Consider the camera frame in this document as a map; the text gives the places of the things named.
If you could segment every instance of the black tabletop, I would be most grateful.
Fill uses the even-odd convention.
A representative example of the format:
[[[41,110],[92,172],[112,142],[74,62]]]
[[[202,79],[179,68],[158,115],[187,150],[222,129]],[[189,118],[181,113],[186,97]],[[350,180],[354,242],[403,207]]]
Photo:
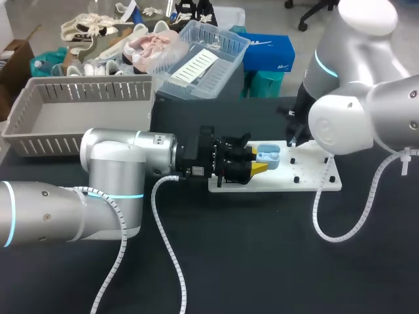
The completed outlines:
[[[182,139],[200,125],[216,135],[254,140],[284,138],[277,105],[292,98],[241,102],[155,104],[152,130]],[[340,192],[323,194],[321,227],[331,236],[358,220],[373,174],[387,154],[379,148],[337,156]],[[211,194],[205,183],[165,183],[158,211],[185,276],[187,313],[417,313],[419,210],[416,162],[385,171],[370,219],[348,242],[321,240],[311,222],[313,192]],[[1,180],[88,183],[76,158],[23,159],[10,151]],[[98,313],[178,313],[180,289],[172,261],[151,213],[147,181],[143,225]],[[119,243],[9,247],[0,251],[2,313],[89,313]]]

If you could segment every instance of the white label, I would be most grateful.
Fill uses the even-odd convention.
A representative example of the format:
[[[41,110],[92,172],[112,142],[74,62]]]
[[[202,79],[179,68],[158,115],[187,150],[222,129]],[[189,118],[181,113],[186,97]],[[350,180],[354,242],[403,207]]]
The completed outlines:
[[[195,57],[190,59],[179,70],[171,75],[175,79],[182,80],[186,83],[191,83],[196,80],[218,59],[212,52],[202,49]]]
[[[200,177],[204,176],[204,167],[192,167],[192,175],[199,175]]]
[[[155,135],[155,140],[153,141],[153,144],[163,145],[165,138],[165,135]]]

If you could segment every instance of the white sneaker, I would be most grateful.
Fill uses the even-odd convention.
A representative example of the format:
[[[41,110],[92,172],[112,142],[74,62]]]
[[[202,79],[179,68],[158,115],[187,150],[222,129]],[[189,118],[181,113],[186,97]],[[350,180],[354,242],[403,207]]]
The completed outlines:
[[[132,23],[124,23],[109,16],[99,16],[94,13],[80,14],[61,25],[61,39],[67,42],[91,41],[91,36],[104,36],[118,31],[112,27],[115,24]]]
[[[158,21],[155,25],[153,33],[160,33],[162,31],[168,31],[169,25],[165,21]]]
[[[117,44],[114,44],[111,48],[103,51],[98,59],[100,60],[110,60],[117,56],[119,52],[122,51],[124,48],[124,43],[133,41],[134,39],[140,38],[144,35],[146,35],[149,32],[149,30],[145,27],[144,24],[137,24],[134,27],[134,30],[132,31],[132,34],[127,36],[127,38],[119,41]]]
[[[106,75],[125,75],[125,72],[116,61],[110,60],[106,63]]]
[[[83,74],[81,73],[78,67],[75,67],[74,65],[70,65],[67,68],[67,76],[68,77],[82,77]]]
[[[96,76],[104,76],[106,75],[106,70],[104,66],[93,66],[89,63],[84,65],[84,75],[87,77],[96,77]]]

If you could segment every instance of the gray floor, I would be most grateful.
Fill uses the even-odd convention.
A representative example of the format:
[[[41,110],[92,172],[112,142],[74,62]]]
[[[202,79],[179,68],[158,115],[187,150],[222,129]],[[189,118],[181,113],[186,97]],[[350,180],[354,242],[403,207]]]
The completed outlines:
[[[112,14],[113,5],[119,1],[99,0],[99,13]],[[296,58],[292,72],[284,78],[281,95],[295,95],[332,12],[323,10],[311,17],[308,20],[308,30],[301,33],[297,30],[299,18],[310,5],[316,3],[316,0],[295,0],[296,6],[291,10],[284,8],[283,0],[212,0],[211,2],[214,5],[243,8],[246,11],[248,32],[289,35]],[[146,1],[146,3],[166,10],[166,0]],[[393,37],[395,54],[412,74],[418,74],[419,62],[416,57],[419,56],[419,7],[401,5],[400,0],[394,0],[393,3],[399,13],[399,25]],[[16,38],[26,38],[39,24],[42,25],[30,40],[35,55],[62,46],[61,24],[79,13],[88,12],[88,9],[95,9],[94,5],[95,2],[91,0],[9,0],[6,4]]]

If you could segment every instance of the white plastic board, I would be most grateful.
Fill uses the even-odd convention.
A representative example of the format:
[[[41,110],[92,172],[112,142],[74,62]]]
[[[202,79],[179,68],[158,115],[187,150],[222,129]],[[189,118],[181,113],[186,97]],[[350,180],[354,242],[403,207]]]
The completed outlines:
[[[202,49],[192,59],[184,64],[179,70],[172,74],[175,79],[191,83],[215,62],[218,57],[212,52]]]
[[[252,141],[248,146],[257,148],[263,143],[277,144],[281,148],[278,168],[255,175],[246,185],[224,181],[221,188],[217,188],[217,177],[213,175],[208,181],[208,190],[210,192],[307,192],[318,189],[326,166],[325,158],[330,154],[316,141],[309,141],[298,147],[287,147],[286,141]],[[292,158],[295,158],[294,164],[291,164]],[[299,183],[294,183],[296,176],[300,179]],[[342,182],[334,160],[329,168],[330,176],[335,177],[335,182],[329,182],[328,178],[323,191],[339,191]]]

